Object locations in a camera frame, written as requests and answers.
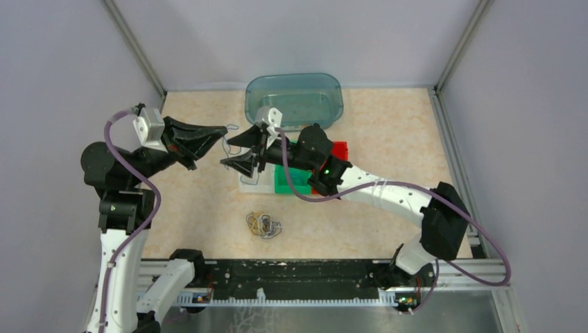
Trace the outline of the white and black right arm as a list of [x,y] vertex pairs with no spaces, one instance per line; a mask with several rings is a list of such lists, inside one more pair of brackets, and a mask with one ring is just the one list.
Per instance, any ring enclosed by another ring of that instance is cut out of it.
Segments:
[[268,125],[253,125],[229,140],[247,152],[220,163],[249,178],[267,164],[279,165],[293,194],[306,202],[338,199],[368,204],[419,227],[421,232],[400,245],[390,263],[390,276],[399,286],[408,286],[434,260],[457,258],[470,215],[452,185],[439,182],[429,189],[364,171],[333,155],[334,143],[316,123],[304,128],[294,142],[282,129],[275,132],[277,138],[271,140]]

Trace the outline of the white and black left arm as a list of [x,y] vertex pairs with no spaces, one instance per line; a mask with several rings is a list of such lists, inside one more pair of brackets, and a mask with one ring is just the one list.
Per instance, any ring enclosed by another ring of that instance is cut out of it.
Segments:
[[194,170],[227,128],[165,117],[151,125],[161,149],[141,147],[129,152],[116,147],[111,138],[113,125],[125,115],[118,112],[110,117],[103,141],[90,144],[80,159],[84,181],[100,199],[102,259],[88,332],[160,332],[181,290],[199,287],[208,277],[200,250],[177,249],[144,296],[137,296],[144,246],[162,204],[151,177],[176,163]]

